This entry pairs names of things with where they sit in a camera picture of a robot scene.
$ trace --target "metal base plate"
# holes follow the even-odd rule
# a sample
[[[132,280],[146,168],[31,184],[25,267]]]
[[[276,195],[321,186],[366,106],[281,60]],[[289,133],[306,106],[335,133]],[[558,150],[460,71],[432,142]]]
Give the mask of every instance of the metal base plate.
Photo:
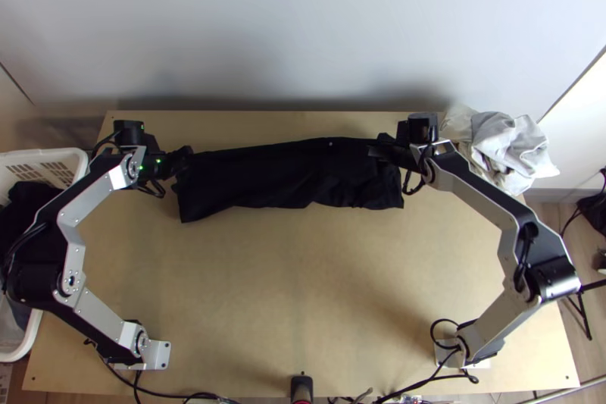
[[[443,346],[456,346],[456,339],[449,340],[437,340]],[[436,344],[433,345],[433,351],[436,354],[436,366],[440,366],[440,364],[446,360],[446,357],[452,353],[452,350],[443,349]],[[457,358],[458,354],[454,354],[452,357],[448,359],[448,361],[444,364],[444,368],[456,368],[456,369],[490,369],[490,359],[482,360],[475,365],[465,365],[461,367],[460,360]]]
[[[168,368],[170,358],[170,343],[168,341],[149,340],[145,347],[145,363],[123,365],[115,363],[114,369],[130,369],[131,371],[154,371]]]

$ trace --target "laundry basket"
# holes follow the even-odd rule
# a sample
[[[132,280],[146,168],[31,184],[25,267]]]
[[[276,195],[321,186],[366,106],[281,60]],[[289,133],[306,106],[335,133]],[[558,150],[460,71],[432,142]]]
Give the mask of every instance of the laundry basket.
[[[88,156],[75,148],[0,153],[0,205],[17,181],[41,181],[65,189],[86,173]],[[32,348],[42,311],[33,309],[25,332],[15,322],[6,296],[0,299],[0,362],[16,362]]]

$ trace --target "white wall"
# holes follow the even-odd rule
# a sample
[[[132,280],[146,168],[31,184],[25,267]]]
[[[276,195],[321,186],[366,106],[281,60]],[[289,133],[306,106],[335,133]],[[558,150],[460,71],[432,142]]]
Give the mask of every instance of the white wall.
[[[76,146],[90,149],[111,103],[33,105],[0,67],[0,152]]]
[[[606,43],[604,5],[0,0],[0,59],[37,103],[177,96],[205,107],[199,97],[219,96],[251,108],[409,108],[398,99],[427,90],[538,119]]]
[[[606,166],[606,54],[539,122],[549,138],[549,156],[561,174],[533,189],[601,189]]]

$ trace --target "black garment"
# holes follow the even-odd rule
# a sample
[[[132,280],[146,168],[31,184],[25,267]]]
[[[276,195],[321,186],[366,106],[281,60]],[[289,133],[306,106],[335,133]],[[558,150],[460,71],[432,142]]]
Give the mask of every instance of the black garment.
[[[400,170],[368,156],[374,143],[329,137],[193,155],[173,185],[181,221],[233,206],[402,208]]]
[[[7,265],[6,255],[13,243],[33,223],[39,208],[52,200],[61,189],[35,181],[19,181],[8,192],[11,203],[0,210],[0,265]],[[25,330],[30,318],[30,309],[18,302],[8,300],[17,325]]]
[[[593,228],[606,236],[606,194],[585,197],[579,200],[576,206]]]

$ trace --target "black cable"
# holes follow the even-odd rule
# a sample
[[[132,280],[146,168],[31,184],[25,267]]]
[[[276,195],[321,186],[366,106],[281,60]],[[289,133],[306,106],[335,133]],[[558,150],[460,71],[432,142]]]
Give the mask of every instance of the black cable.
[[[417,184],[413,189],[408,189],[408,184],[411,181],[411,175],[412,175],[412,171],[410,169],[408,169],[406,171],[406,175],[404,176],[404,185],[402,186],[402,192],[406,195],[406,196],[412,196],[413,194],[416,194],[420,191],[420,189],[425,186],[425,180],[423,179],[423,177],[425,177],[427,175],[427,172],[425,172],[425,170],[423,169],[424,165],[425,165],[425,154],[427,153],[428,149],[432,149],[433,151],[433,144],[430,143],[428,144],[423,151],[421,152],[421,156],[419,157],[419,170],[421,173],[421,177],[419,180],[419,184]]]
[[[408,391],[411,390],[416,390],[417,388],[421,388],[425,385],[427,385],[429,382],[433,382],[433,381],[443,381],[445,379],[458,379],[458,378],[466,378],[469,380],[469,382],[471,382],[472,384],[478,384],[479,383],[479,379],[476,376],[471,375],[467,369],[463,369],[461,374],[449,374],[446,376],[440,376],[437,377],[438,373],[442,370],[442,367],[446,364],[446,362],[457,352],[461,351],[461,347],[460,346],[443,346],[442,344],[440,344],[437,340],[436,340],[436,336],[433,334],[433,331],[436,329],[436,326],[442,322],[449,322],[451,324],[454,324],[457,328],[459,327],[459,324],[451,319],[448,318],[440,318],[436,321],[434,321],[431,324],[430,327],[430,336],[431,336],[431,340],[433,341],[434,344],[436,344],[438,347],[442,348],[442,349],[447,349],[447,350],[451,350],[452,352],[450,352],[446,358],[444,359],[443,362],[440,362],[438,365],[438,368],[433,372],[433,374],[431,374],[427,379],[424,379],[422,381],[418,381],[415,384],[412,384],[406,388],[402,388],[401,390],[395,391],[393,393],[390,393],[389,395],[385,395],[382,396],[380,398],[378,398],[373,404],[382,404],[385,401],[390,400],[391,398],[395,398],[397,396],[402,395],[403,393],[406,393]]]
[[[95,156],[97,155],[97,153],[99,152],[99,149],[107,143],[110,143],[111,145],[115,146],[117,149],[120,149],[120,146],[112,140],[115,136],[118,135],[119,132],[120,131],[114,131],[109,136],[105,137],[104,139],[99,140],[96,143],[96,145],[94,147],[92,147],[92,151],[90,152],[90,160],[92,161],[95,158]]]
[[[11,269],[13,268],[14,257],[17,254],[17,251],[21,249],[21,247],[30,241],[33,237],[38,235],[40,232],[45,230],[48,227],[47,222],[43,222],[38,224],[32,229],[26,230],[23,232],[19,238],[17,238],[14,243],[11,245],[11,248],[5,255],[4,262],[2,263],[2,292],[6,293],[6,286],[8,281],[8,275],[11,273]]]
[[[442,322],[450,322],[451,324],[454,324],[457,329],[459,328],[459,324],[451,319],[447,319],[447,318],[441,318],[438,319],[437,321],[434,321],[431,324],[430,327],[430,336],[431,336],[431,340],[433,341],[434,344],[436,344],[438,347],[441,347],[442,349],[446,349],[446,350],[456,350],[459,348],[459,346],[443,346],[442,344],[440,344],[438,341],[436,341],[436,337],[433,334],[434,329],[436,328],[437,324],[441,324]]]
[[[85,343],[87,343],[87,344],[92,343],[92,341],[86,340]],[[122,374],[116,372],[101,356],[99,356],[99,358],[101,359],[101,361],[103,362],[105,367],[120,382],[122,382],[124,385],[127,385],[128,387],[133,388],[133,390],[136,388],[137,393],[141,392],[141,393],[145,393],[145,394],[148,394],[151,396],[156,396],[158,398],[185,399],[184,402],[187,402],[188,399],[194,399],[194,398],[198,397],[198,398],[202,398],[202,399],[215,399],[217,401],[227,402],[227,404],[240,404],[238,401],[235,401],[234,399],[224,398],[224,397],[216,395],[214,393],[197,392],[197,393],[193,393],[193,394],[189,394],[189,395],[183,395],[183,394],[175,394],[175,393],[159,393],[157,391],[148,390],[147,388],[143,388],[143,387],[139,386],[139,382],[137,381],[136,377],[135,377],[135,383],[130,382],[128,379],[126,379],[124,376],[122,376]]]
[[[137,404],[141,404],[141,400],[139,399],[139,394],[137,393],[137,389],[139,388],[139,379],[141,378],[142,371],[137,371],[135,375],[135,383],[133,384],[133,394],[135,395],[135,401]]]
[[[450,374],[450,375],[446,375],[446,376],[436,377],[438,375],[438,373],[442,370],[442,367],[444,366],[444,364],[450,359],[450,357],[452,357],[459,350],[461,350],[460,347],[458,347],[457,349],[455,349],[452,352],[450,352],[446,356],[446,358],[444,359],[444,361],[440,362],[438,368],[433,372],[433,374],[431,374],[427,379],[424,379],[422,381],[418,381],[415,384],[410,385],[409,387],[402,388],[401,390],[398,390],[398,391],[395,391],[393,393],[390,393],[389,395],[385,395],[383,397],[380,397],[379,399],[377,399],[374,402],[374,404],[381,404],[382,402],[389,401],[391,398],[395,398],[395,397],[400,396],[403,393],[406,393],[408,391],[412,391],[412,390],[416,390],[417,388],[424,387],[429,382],[433,382],[433,381],[443,381],[444,379],[466,378],[472,384],[478,384],[479,383],[479,379],[476,376],[473,376],[473,375],[469,374],[469,372],[467,372],[465,369],[463,370],[462,374]]]
[[[600,192],[595,194],[595,196],[593,196],[593,197],[599,197],[599,196],[604,196],[604,197],[602,197],[599,200],[596,200],[595,203],[593,203],[592,206],[590,207],[591,209],[596,208],[598,205],[600,205],[600,204],[604,203],[604,201],[606,201],[606,195],[604,194],[604,190],[606,189],[606,168],[601,169],[600,173],[604,177],[604,184],[601,186]],[[583,214],[583,212],[577,206],[576,209],[573,211],[573,214],[568,218],[568,220],[564,224],[564,227],[562,227],[562,229],[560,230],[560,236],[564,237],[564,234],[566,233],[566,229],[568,228],[568,226],[570,226],[570,223],[572,221],[574,221],[575,219],[577,219],[582,214]]]
[[[528,254],[530,252],[530,245],[533,244],[530,224],[524,224],[522,229],[524,236],[522,253],[520,254],[520,261],[517,263],[517,267],[514,272],[514,286],[517,292],[521,292],[523,289],[524,271],[526,270],[526,266],[528,265]]]

